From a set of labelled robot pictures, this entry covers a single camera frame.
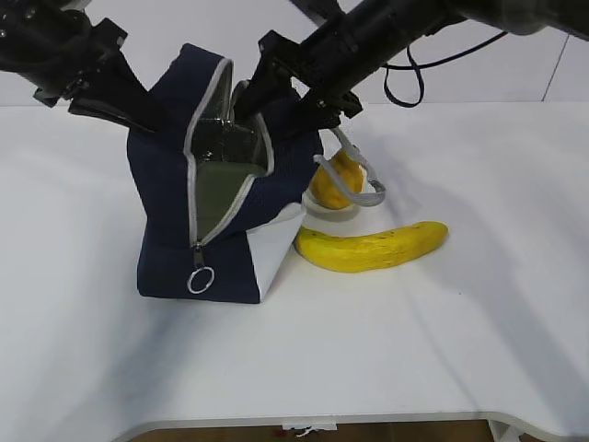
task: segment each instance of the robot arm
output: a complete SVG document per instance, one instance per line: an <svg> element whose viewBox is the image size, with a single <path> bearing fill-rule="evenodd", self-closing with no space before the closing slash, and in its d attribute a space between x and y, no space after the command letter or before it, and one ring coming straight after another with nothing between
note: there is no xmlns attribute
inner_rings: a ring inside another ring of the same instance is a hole
<svg viewBox="0 0 589 442"><path fill-rule="evenodd" d="M0 0L0 70L19 74L47 106L72 101L70 112L155 132L167 121L121 53L127 34L105 19L92 26L90 0ZM424 35L475 19L515 34L545 26L589 40L587 0L363 0L345 14L337 0L291 0L320 28L298 44L271 31L236 105L244 119L291 93L309 92L284 123L284 136L332 128L343 112L362 110L352 88Z"/></svg>
<svg viewBox="0 0 589 442"><path fill-rule="evenodd" d="M362 106L351 90L425 35L468 18L520 35L546 26L589 40L586 0L363 0L345 14L337 0L291 0L320 25L301 44L274 31L260 41L261 60L236 106L245 117L286 94L291 77L309 87L284 122L285 136L333 128Z"/></svg>
<svg viewBox="0 0 589 442"><path fill-rule="evenodd" d="M127 33L105 19L92 26L91 0L0 0L0 70L38 87L34 97L53 107L156 131L166 121L121 53Z"/></svg>

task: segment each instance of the zipper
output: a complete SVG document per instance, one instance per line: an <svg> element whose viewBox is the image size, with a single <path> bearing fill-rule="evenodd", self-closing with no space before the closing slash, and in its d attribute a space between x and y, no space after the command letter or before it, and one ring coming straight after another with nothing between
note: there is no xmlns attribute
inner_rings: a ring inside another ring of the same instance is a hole
<svg viewBox="0 0 589 442"><path fill-rule="evenodd" d="M251 186L254 183L254 180L257 178L255 175L248 175L246 177L243 184L241 185L241 188L239 189L239 192L236 195L236 198L232 202L231 206L229 207L221 221L214 227L213 230L211 230L208 233L208 235L206 235L206 237L199 237L198 214L196 204L196 182L198 165L196 157L194 156L191 150L191 141L194 135L194 131L198 125L198 122L202 117L202 114L205 111L206 107L209 105L211 98L213 97L213 94L219 83L219 79L228 66L233 66L233 62L231 62L231 60L229 59L223 59L219 63L219 65L217 65L214 74L211 78L211 82L209 83L209 86L202 97L201 103L199 103L199 106L197 107L196 111L194 112L194 115L192 116L192 120L189 125L186 138L184 140L184 156L188 161L188 208L190 243L195 269L187 282L187 288L194 295L200 295L206 292L211 287L211 285L213 285L215 278L214 269L212 267L205 265L204 263L203 248L211 241L213 241L216 237L218 237L231 224L231 222L241 209L241 206L245 202L249 194L249 191L251 190ZM263 117L260 114L256 115L255 120L259 126L263 143L266 146L268 156L268 169L266 171L266 176L268 176L274 172L274 152L271 146L271 138L268 132L268 128L266 126L266 122L264 121ZM199 285L202 286L201 289L195 289L193 287L195 280L197 276L199 276L202 273L208 273L209 278L206 280L206 284L203 285L202 282L199 283Z"/></svg>

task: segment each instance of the gray strap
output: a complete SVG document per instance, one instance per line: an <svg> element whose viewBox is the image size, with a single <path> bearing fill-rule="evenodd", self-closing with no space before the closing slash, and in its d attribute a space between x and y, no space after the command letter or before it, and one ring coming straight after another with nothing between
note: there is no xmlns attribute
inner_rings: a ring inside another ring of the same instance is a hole
<svg viewBox="0 0 589 442"><path fill-rule="evenodd" d="M352 192L345 182L343 182L338 172L331 166L331 163L325 159L325 157L322 155L315 155L315 162L325 169L338 191L340 191L340 193L350 202L362 207L375 207L380 205L387 198L387 188L378 180L375 169L370 165L370 163L368 163L366 158L362 156L360 149L350 142L348 137L341 131L339 127L331 129L331 131L338 138L341 148L348 155L348 157L350 157L350 159L356 163L360 164L360 166L366 170L366 178L368 183L375 190L375 193Z"/></svg>

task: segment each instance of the banana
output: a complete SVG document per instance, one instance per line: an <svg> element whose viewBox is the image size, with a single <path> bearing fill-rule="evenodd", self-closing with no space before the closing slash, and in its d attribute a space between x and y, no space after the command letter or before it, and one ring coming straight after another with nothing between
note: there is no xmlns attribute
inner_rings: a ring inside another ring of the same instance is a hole
<svg viewBox="0 0 589 442"><path fill-rule="evenodd" d="M345 151L340 150L330 161L331 166L338 172L343 182L352 192L360 193L364 187L364 174L360 165L350 159ZM323 168L319 168L309 185L309 190L317 202L331 210L341 210L350 207L352 203L336 188L331 177Z"/></svg>
<svg viewBox="0 0 589 442"><path fill-rule="evenodd" d="M359 273L416 260L442 246L447 236L448 227L433 221L355 238L331 237L302 227L294 246L319 267Z"/></svg>

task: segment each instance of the white zipper trim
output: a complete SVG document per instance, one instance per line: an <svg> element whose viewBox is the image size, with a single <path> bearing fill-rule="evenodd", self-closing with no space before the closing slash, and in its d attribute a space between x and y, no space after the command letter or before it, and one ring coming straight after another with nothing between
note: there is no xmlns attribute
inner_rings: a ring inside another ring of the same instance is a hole
<svg viewBox="0 0 589 442"><path fill-rule="evenodd" d="M186 138L184 139L184 156L188 160L188 207L189 207L189 223L190 223L190 242L191 246L194 247L196 245L205 246L213 239L215 239L220 233L222 233L228 226L231 224L231 221L236 217L237 213L241 209L241 206L246 201L246 198L253 186L254 181L256 180L257 176L253 174L249 174L245 179L239 192L236 195L236 198L231 203L231 206L219 222L216 227L209 232L209 234L199 241L198 238L198 214L197 214L197 207L196 207L196 179L197 179L197 164L196 158L192 154L191 144L192 144L192 137L194 135L194 131L196 130L196 126L200 118L202 117L202 113L209 105L211 98L213 97L213 93L217 87L219 79L223 74L224 70L229 64L233 64L233 62L229 59L223 59L219 65L214 70L213 76L211 77L211 82L209 83L208 88L206 89L201 102L199 103L194 115L192 115L191 123L188 127L188 131L186 132ZM266 147L266 153L268 156L268 170L265 176L269 176L274 173L274 149L272 147L272 141L270 138L270 133L268 132L268 127L266 126L266 122L262 117L261 113L257 114L255 117L255 122L259 126L262 142Z"/></svg>
<svg viewBox="0 0 589 442"><path fill-rule="evenodd" d="M231 203L231 207L229 207L229 209L225 212L223 218L221 218L221 221L219 221L219 224L217 224L215 228L211 230L209 234L202 239L201 244L203 246L206 246L209 242L215 239L217 235L223 232L223 230L225 230L227 226L231 224L231 221L233 221L233 218L236 217L237 213L239 212L239 209L241 209L241 206L246 201L249 191L251 190L251 186L254 184L255 180L256 176L251 174L244 179L243 184L241 185L241 189L239 189L239 192L237 193L235 200L233 200L233 202Z"/></svg>
<svg viewBox="0 0 589 442"><path fill-rule="evenodd" d="M272 140L270 138L270 134L268 132L268 127L266 126L266 122L264 121L264 117L262 117L261 113L256 115L256 124L259 126L262 143L264 143L266 147L266 153L268 155L268 171L266 172L266 177L274 173L274 149L272 148ZM256 180L257 176L253 174L249 174L244 180L239 192L236 195L236 198L231 203L227 212L219 224L215 226L213 230L209 232L209 234L202 239L201 244L206 246L209 242L216 238L217 235L222 233L228 226L231 224L231 221L237 216L239 210L241 210L241 206L246 201L246 198L249 195L249 191L251 191L251 186L253 186L254 181Z"/></svg>
<svg viewBox="0 0 589 442"><path fill-rule="evenodd" d="M198 239L198 226L197 226L197 209L196 209L196 158L192 154L191 145L192 145L192 136L194 135L194 130L202 116L202 113L209 105L211 98L213 97L213 93L216 89L217 84L219 83L219 79L221 75L225 71L225 69L229 66L233 65L233 62L227 58L224 58L219 62L217 67L214 70L213 76L211 77L211 81L209 82L209 86L206 88L204 95L202 96L202 100L197 106L194 114L192 115L191 123L188 126L188 130L186 132L186 138L184 139L184 157L186 157L188 161L188 177L187 177L187 185L188 185L188 211L189 211L189 227L190 227L190 242L191 246L196 246L199 242Z"/></svg>

